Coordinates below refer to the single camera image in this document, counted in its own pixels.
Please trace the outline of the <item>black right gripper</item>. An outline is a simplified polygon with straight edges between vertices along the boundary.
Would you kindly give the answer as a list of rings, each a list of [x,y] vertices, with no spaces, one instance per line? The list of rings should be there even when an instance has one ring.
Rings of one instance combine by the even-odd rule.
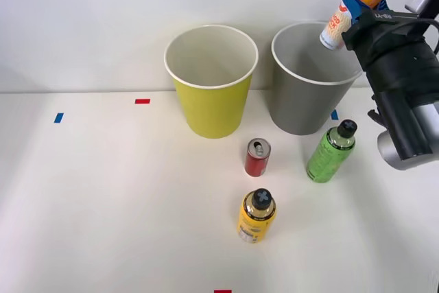
[[[379,57],[402,46],[424,41],[418,26],[423,26],[415,14],[389,10],[386,0],[380,0],[375,10],[365,10],[361,0],[342,0],[356,19],[353,25],[342,33],[342,39],[349,51],[354,51],[361,64],[370,64]]]

